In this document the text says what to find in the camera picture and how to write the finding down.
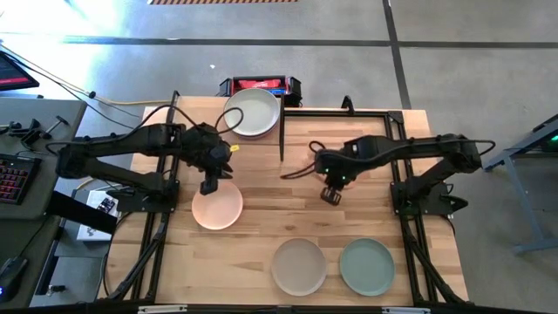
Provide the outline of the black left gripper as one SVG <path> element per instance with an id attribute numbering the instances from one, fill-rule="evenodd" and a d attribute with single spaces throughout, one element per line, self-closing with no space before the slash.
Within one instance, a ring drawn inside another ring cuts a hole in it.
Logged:
<path id="1" fill-rule="evenodd" d="M 201 123 L 181 134 L 181 160 L 205 173 L 200 183 L 202 195 L 215 192 L 219 179 L 233 178 L 228 164 L 231 156 L 231 146 L 213 126 Z"/>

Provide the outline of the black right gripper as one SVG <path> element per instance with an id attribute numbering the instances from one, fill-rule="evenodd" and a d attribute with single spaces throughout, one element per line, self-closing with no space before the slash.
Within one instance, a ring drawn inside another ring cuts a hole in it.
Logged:
<path id="1" fill-rule="evenodd" d="M 315 154 L 315 171 L 324 175 L 327 186 L 320 193 L 321 199 L 337 206 L 342 198 L 338 190 L 343 190 L 362 172 L 371 169 L 366 162 L 370 157 L 370 135 L 346 141 L 338 150 L 319 149 Z"/>

